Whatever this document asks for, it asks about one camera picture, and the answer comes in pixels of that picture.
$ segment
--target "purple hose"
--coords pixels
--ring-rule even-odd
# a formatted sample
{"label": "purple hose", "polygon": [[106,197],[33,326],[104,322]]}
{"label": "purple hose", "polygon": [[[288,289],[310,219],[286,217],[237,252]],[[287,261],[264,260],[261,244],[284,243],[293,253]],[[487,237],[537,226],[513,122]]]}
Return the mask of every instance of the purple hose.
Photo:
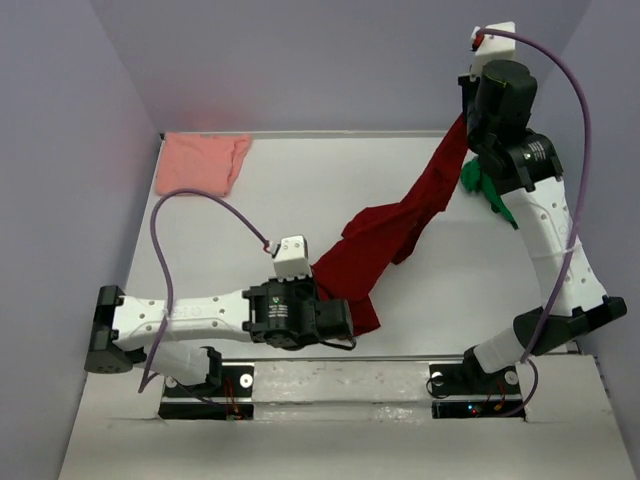
{"label": "purple hose", "polygon": [[258,237],[258,239],[260,240],[260,242],[262,242],[262,245],[264,247],[269,246],[269,240],[267,240],[266,237],[262,235],[262,233],[260,233],[260,231],[249,220],[247,220],[247,218],[244,215],[242,215],[234,207],[229,205],[224,200],[216,197],[215,195],[211,195],[210,193],[207,193],[195,188],[180,188],[178,190],[173,190],[167,193],[166,195],[161,197],[160,200],[158,200],[158,202],[153,207],[153,210],[151,211],[151,221],[150,221],[151,243],[153,243],[153,249],[155,250],[156,255],[158,257],[158,262],[160,262],[160,267],[162,268],[162,273],[164,275],[164,279],[167,284],[167,312],[162,317],[162,322],[160,322],[160,327],[158,328],[158,331],[156,332],[156,336],[153,339],[153,343],[149,348],[149,353],[147,354],[147,361],[144,364],[144,371],[142,373],[142,379],[140,380],[140,387],[138,388],[138,393],[142,393],[144,389],[147,387],[147,385],[149,385],[149,382],[158,375],[157,373],[150,375],[151,365],[153,363],[153,357],[155,357],[156,352],[158,350],[158,345],[160,345],[160,342],[162,341],[162,337],[164,336],[164,333],[167,331],[167,326],[169,325],[169,318],[171,317],[171,312],[173,312],[173,300],[174,300],[173,299],[173,296],[174,296],[173,280],[171,279],[171,273],[169,272],[169,266],[167,265],[167,260],[165,259],[164,254],[162,253],[162,248],[160,248],[160,242],[158,242],[158,232],[156,228],[158,211],[160,210],[160,207],[164,204],[164,202],[169,200],[171,197],[175,197],[176,195],[184,195],[184,194],[206,197],[222,205],[224,208],[226,208],[231,213],[233,213],[242,223],[244,223],[246,227],[249,230],[251,230],[251,232],[256,237]]}
{"label": "purple hose", "polygon": [[[555,285],[553,286],[553,290],[551,291],[551,295],[549,295],[549,301],[545,305],[542,315],[540,316],[540,320],[538,320],[538,324],[536,325],[536,329],[522,354],[521,362],[524,363],[528,360],[529,355],[531,355],[531,351],[534,349],[540,335],[542,335],[542,331],[544,330],[545,325],[547,324],[547,320],[549,319],[549,314],[551,313],[551,309],[553,308],[554,303],[556,302],[558,295],[560,294],[560,290],[562,289],[562,284],[564,283],[564,279],[567,276],[567,272],[569,271],[569,266],[571,265],[571,257],[573,256],[573,247],[576,243],[576,239],[578,238],[578,231],[580,229],[580,222],[582,221],[582,212],[584,210],[584,200],[587,193],[587,181],[589,179],[589,172],[591,169],[591,115],[589,113],[589,105],[587,104],[587,98],[584,94],[584,90],[580,86],[578,79],[573,74],[573,72],[569,69],[569,67],[564,63],[564,61],[558,57],[555,53],[548,50],[546,47],[540,45],[538,42],[530,40],[526,37],[523,37],[517,33],[512,32],[503,32],[502,30],[495,30],[492,28],[481,28],[476,32],[476,35],[495,35],[498,37],[511,38],[521,43],[525,43],[530,47],[535,48],[536,50],[542,52],[547,57],[549,57],[557,66],[562,70],[565,74],[571,86],[576,92],[578,96],[578,101],[580,102],[580,107],[582,109],[582,120],[584,122],[584,154],[582,161],[582,175],[580,177],[580,187],[578,189],[578,200],[576,202],[575,213],[573,215],[573,224],[571,226],[571,231],[569,232],[569,238],[567,239],[567,247],[566,252],[564,254],[564,259],[562,261],[562,266],[560,267],[560,273],[558,274],[558,278],[556,280]],[[538,369],[535,365],[529,360],[531,367],[533,368],[534,381],[533,387],[531,388],[531,392],[527,396],[527,398],[522,402],[518,408],[512,410],[511,412],[507,412],[502,414],[503,417],[508,417],[513,415],[514,413],[522,410],[533,398],[533,394],[536,392],[538,388]]]}

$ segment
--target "purple cable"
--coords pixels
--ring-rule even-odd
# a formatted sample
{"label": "purple cable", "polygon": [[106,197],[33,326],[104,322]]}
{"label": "purple cable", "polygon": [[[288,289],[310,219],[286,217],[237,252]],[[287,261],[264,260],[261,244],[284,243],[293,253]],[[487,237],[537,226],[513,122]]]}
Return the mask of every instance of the purple cable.
{"label": "purple cable", "polygon": [[589,113],[589,105],[587,103],[587,98],[584,94],[584,90],[580,86],[578,79],[573,74],[573,72],[569,69],[569,67],[564,63],[564,61],[558,57],[555,53],[548,50],[543,45],[540,45],[538,42],[534,40],[530,40],[526,37],[523,37],[517,33],[512,32],[504,32],[502,30],[495,30],[493,28],[481,28],[476,32],[476,36],[479,35],[495,35],[498,37],[511,38],[518,42],[529,45],[530,47],[535,48],[539,52],[542,52],[544,55],[549,57],[557,66],[562,70],[565,74],[571,86],[576,92],[578,97],[578,101],[580,102],[580,107],[582,109],[582,120],[584,122],[584,154],[582,161],[582,175],[580,176],[580,187],[578,189],[578,200],[576,202],[576,209],[573,216],[573,224],[571,226],[571,231],[569,232],[569,238],[567,239],[567,247],[566,252],[564,254],[564,259],[562,260],[562,266],[560,267],[560,273],[558,274],[558,278],[556,280],[555,285],[553,286],[553,290],[549,295],[549,300],[545,305],[542,315],[540,315],[540,320],[538,320],[538,324],[536,325],[536,329],[533,332],[533,336],[527,345],[524,353],[522,354],[522,358],[520,361],[524,363],[525,361],[529,361],[531,368],[533,368],[534,381],[533,386],[531,388],[531,392],[527,396],[527,398],[522,402],[520,406],[512,410],[511,412],[507,412],[502,414],[502,417],[508,417],[513,415],[514,413],[522,410],[533,398],[533,394],[536,392],[538,388],[538,369],[535,365],[528,360],[529,355],[531,355],[531,351],[535,348],[540,335],[542,335],[542,331],[544,330],[545,325],[547,324],[547,320],[549,319],[549,314],[551,313],[551,309],[553,308],[554,303],[558,299],[558,295],[560,294],[560,290],[562,289],[562,284],[564,283],[564,279],[567,276],[567,272],[569,271],[569,266],[571,265],[571,258],[573,257],[573,247],[576,243],[576,239],[578,238],[578,231],[580,229],[580,222],[582,220],[582,212],[584,210],[584,200],[587,193],[587,181],[589,179],[589,172],[591,169],[591,114]]}
{"label": "purple cable", "polygon": [[224,200],[214,195],[211,195],[210,193],[207,193],[205,191],[198,190],[195,188],[180,188],[178,190],[173,190],[167,193],[166,195],[161,197],[160,200],[158,200],[158,202],[153,207],[153,210],[151,211],[151,221],[150,221],[151,243],[153,244],[153,249],[156,252],[156,255],[158,257],[158,262],[160,262],[160,267],[162,268],[162,273],[164,275],[165,282],[167,283],[167,312],[162,317],[162,322],[160,322],[160,327],[158,328],[156,336],[153,339],[153,343],[149,348],[149,353],[147,355],[147,361],[144,364],[144,371],[142,372],[142,379],[140,380],[140,387],[138,388],[138,393],[142,393],[144,389],[147,387],[147,385],[149,385],[149,382],[158,375],[157,373],[150,375],[151,364],[153,363],[153,357],[155,357],[156,351],[158,350],[158,345],[160,345],[160,342],[162,341],[162,337],[164,336],[164,333],[167,330],[167,326],[169,325],[169,317],[171,317],[171,312],[173,312],[173,293],[174,293],[173,280],[171,279],[171,273],[169,272],[169,266],[167,265],[167,260],[165,259],[164,254],[162,253],[162,248],[160,248],[160,242],[158,242],[158,232],[156,228],[158,211],[160,210],[160,207],[164,204],[164,202],[169,200],[171,197],[175,197],[176,195],[184,195],[184,194],[206,197],[209,200],[213,200],[214,202],[222,205],[224,208],[226,208],[231,213],[233,213],[242,223],[244,223],[246,227],[249,230],[251,230],[251,232],[256,237],[258,237],[258,239],[262,242],[262,245],[264,247],[269,246],[269,240],[267,240],[267,238],[264,235],[262,235],[262,233],[260,233],[260,231],[249,220],[247,220],[247,218],[244,215],[242,215],[238,210],[236,210],[234,207],[229,205]]}

